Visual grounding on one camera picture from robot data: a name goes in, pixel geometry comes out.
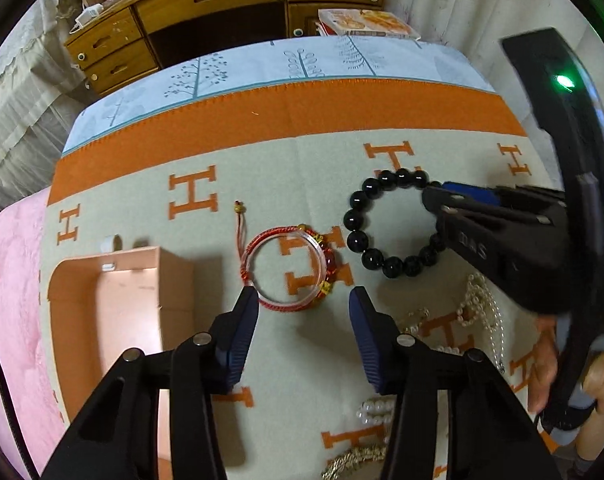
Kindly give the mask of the orange picture book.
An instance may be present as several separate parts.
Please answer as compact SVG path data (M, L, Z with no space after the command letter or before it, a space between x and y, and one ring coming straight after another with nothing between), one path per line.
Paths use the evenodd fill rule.
M318 19L321 29L328 35L421 39L419 32L387 11L320 9Z

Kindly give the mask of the small gold charm jewelry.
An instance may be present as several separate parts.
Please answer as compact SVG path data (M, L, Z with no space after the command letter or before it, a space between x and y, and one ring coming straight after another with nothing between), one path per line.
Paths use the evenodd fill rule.
M430 310L419 308L405 314L398 322L398 328L402 334L413 337L422 336L422 327L430 318Z

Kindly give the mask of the light blue tree bedsheet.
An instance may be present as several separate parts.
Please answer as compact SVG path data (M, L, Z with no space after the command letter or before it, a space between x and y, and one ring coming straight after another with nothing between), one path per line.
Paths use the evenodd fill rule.
M177 106L313 79L382 78L495 91L459 51L387 37L306 37L214 52L160 70L85 108L62 154Z

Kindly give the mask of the white lace covered piano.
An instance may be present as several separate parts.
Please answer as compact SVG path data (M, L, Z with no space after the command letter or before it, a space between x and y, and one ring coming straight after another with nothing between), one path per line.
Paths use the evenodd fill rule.
M81 0L36 0L0 46L0 209L52 183L70 130L96 101L64 43Z

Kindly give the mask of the pink quilt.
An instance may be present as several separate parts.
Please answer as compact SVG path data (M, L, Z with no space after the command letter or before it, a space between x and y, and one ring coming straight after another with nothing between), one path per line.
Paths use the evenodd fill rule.
M0 364L38 471L66 430L47 373L40 330L40 241L45 188L0 212Z

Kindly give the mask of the orange H pattern blanket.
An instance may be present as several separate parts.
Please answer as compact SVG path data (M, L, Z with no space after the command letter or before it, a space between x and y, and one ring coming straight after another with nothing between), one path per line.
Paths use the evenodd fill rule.
M550 188L534 145L499 96L452 84L327 79L211 96L93 140L56 167L42 240L48 285L66 259L159 246L195 266L195 331L263 296L240 382L213 401L232 479L316 479L335 456L387 434L387 404L361 368L347 299L366 287L397 323L427 308L435 348L488 350L456 316L469 266L444 252L416 278L368 271L347 248L349 196L383 170L433 181Z

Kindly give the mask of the wooden desk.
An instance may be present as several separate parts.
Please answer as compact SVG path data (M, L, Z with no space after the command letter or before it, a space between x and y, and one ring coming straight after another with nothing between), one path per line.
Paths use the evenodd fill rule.
M199 55L313 36L321 9L377 9L385 0L120 0L66 43L98 96Z

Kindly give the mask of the pink open box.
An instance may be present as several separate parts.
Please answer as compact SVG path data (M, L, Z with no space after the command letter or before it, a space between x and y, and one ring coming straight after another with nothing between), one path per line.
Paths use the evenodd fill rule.
M69 258L52 272L47 299L72 419L126 349L171 350L195 331L195 266L159 246Z

